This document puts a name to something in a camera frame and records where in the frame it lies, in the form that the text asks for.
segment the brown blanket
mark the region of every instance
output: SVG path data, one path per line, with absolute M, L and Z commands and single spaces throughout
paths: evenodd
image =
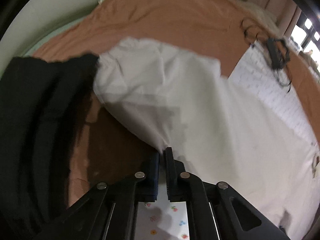
M 52 38 L 35 52 L 47 61 L 66 60 L 84 52 L 100 54 L 121 39 L 153 38 L 215 57 L 229 76 L 248 49 L 241 20 L 253 17 L 233 0 L 105 0 L 81 23 Z M 293 85 L 320 141 L 320 87 L 301 59 L 291 54 Z M 78 131 L 70 164 L 69 204 L 89 182 L 112 183 L 136 171 L 150 147 L 100 108 L 92 95 L 86 124 Z

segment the black garment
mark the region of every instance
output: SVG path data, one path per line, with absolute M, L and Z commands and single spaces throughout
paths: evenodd
M 97 60 L 17 57 L 0 80 L 0 210 L 21 239 L 66 208 L 76 106 L 92 87 Z

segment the window pane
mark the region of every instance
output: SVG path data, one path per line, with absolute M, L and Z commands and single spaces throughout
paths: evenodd
M 291 33 L 291 37 L 299 45 L 302 44 L 306 36 L 307 36 L 306 32 L 301 28 L 299 28 L 297 25 L 293 28 L 293 31 Z
M 317 63 L 320 63 L 320 51 L 312 41 L 309 42 L 309 44 L 306 46 L 303 52 L 309 52 L 310 50 L 313 51 L 311 55 L 312 59 Z
M 316 39 L 317 41 L 319 41 L 319 38 L 320 38 L 319 33 L 318 33 L 318 32 L 316 32 L 314 36 L 315 36 L 315 39 Z
M 306 20 L 306 22 L 304 23 L 304 25 L 308 28 L 308 30 L 311 28 L 311 26 L 312 26 L 312 22 L 309 20 L 309 19 L 307 19 Z

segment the white wall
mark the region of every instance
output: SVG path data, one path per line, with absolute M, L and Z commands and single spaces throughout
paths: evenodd
M 21 55 L 59 23 L 74 20 L 72 16 L 80 16 L 96 4 L 97 0 L 30 0 L 0 41 L 0 75 L 13 56 Z

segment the metal screw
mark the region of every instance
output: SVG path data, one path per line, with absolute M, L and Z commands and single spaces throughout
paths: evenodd
M 105 182 L 99 182 L 97 184 L 97 189 L 105 189 L 107 187 L 107 184 Z
M 190 173 L 184 171 L 184 172 L 180 173 L 180 177 L 183 179 L 187 179 L 190 177 Z
M 218 183 L 218 187 L 221 188 L 221 189 L 226 189 L 229 187 L 228 183 L 224 182 L 224 181 L 221 181 Z
M 134 175 L 137 179 L 141 179 L 145 176 L 145 174 L 142 171 L 138 171 L 135 175 Z

